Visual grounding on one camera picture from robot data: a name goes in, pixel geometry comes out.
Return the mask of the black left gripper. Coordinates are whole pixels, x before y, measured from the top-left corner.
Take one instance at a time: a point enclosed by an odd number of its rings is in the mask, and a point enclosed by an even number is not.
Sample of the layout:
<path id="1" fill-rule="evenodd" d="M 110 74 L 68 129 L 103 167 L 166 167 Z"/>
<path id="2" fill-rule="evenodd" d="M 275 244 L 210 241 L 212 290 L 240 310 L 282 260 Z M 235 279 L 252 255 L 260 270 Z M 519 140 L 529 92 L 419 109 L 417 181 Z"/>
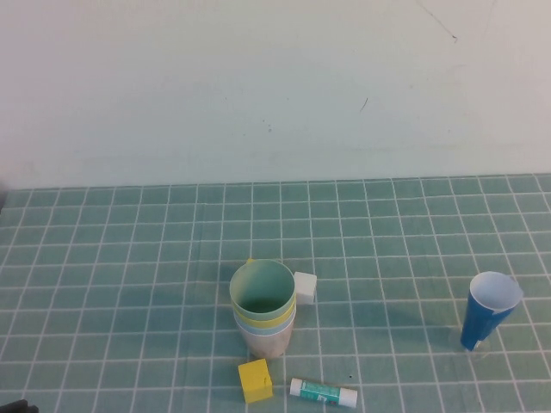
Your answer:
<path id="1" fill-rule="evenodd" d="M 26 399 L 17 400 L 0 406 L 0 413 L 38 413 L 38 407 Z"/>

